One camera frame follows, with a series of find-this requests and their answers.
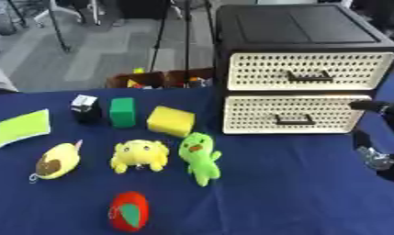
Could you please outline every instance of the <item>perforated pattern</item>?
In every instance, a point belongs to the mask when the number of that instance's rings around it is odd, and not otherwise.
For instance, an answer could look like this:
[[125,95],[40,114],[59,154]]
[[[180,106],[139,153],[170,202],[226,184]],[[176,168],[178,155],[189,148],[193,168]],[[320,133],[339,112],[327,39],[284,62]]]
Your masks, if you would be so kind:
[[[394,60],[394,53],[235,53],[231,56],[228,88],[237,90],[371,90]],[[289,81],[321,77],[331,81]]]
[[[370,100],[367,95],[290,95],[229,96],[224,107],[223,132],[250,133],[347,133],[362,111],[351,110],[349,103]],[[309,121],[314,125],[277,125],[281,121]]]

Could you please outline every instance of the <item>green bird plush toy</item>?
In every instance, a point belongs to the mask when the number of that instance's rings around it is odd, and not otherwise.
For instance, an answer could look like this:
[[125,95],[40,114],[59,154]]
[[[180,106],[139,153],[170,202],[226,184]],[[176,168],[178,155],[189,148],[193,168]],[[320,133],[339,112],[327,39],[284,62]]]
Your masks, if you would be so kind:
[[188,162],[188,173],[194,174],[197,183],[205,187],[210,179],[220,178],[220,168],[215,161],[221,156],[214,150],[214,140],[202,133],[190,134],[179,147],[179,156]]

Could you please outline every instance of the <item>sponge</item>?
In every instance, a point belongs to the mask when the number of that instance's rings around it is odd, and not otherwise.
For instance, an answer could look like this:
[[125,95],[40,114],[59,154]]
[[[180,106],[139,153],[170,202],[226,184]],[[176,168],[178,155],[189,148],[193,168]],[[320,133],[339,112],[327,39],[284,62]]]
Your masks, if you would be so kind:
[[135,104],[133,98],[115,98],[109,109],[109,117],[114,128],[135,126]]
[[148,129],[176,137],[186,137],[195,123],[195,114],[166,106],[156,107],[147,120]]

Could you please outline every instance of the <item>red and green ball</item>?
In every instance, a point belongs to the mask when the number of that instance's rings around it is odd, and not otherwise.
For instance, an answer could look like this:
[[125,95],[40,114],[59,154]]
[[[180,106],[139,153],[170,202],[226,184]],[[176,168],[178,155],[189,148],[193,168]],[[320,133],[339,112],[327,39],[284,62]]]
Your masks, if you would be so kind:
[[118,195],[108,212],[111,225],[122,231],[138,231],[148,220],[148,202],[137,192]]

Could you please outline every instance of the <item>gray carpet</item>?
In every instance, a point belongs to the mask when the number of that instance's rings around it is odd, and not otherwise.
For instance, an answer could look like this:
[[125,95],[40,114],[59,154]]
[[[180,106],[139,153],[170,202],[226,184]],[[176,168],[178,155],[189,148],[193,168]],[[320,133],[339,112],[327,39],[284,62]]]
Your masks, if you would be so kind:
[[[214,10],[223,4],[252,4],[254,0],[215,0]],[[16,35],[0,37],[0,68],[22,92],[92,89],[104,86],[107,77],[131,73],[134,68],[148,68],[153,53],[159,21],[129,20],[112,28],[111,10],[101,26],[92,20],[79,25],[73,17],[58,14],[63,36],[73,51],[62,52],[48,18],[45,28],[30,28]],[[191,67],[211,65],[212,47],[206,13],[193,11]],[[184,68],[185,23],[170,16],[163,37],[156,70]]]

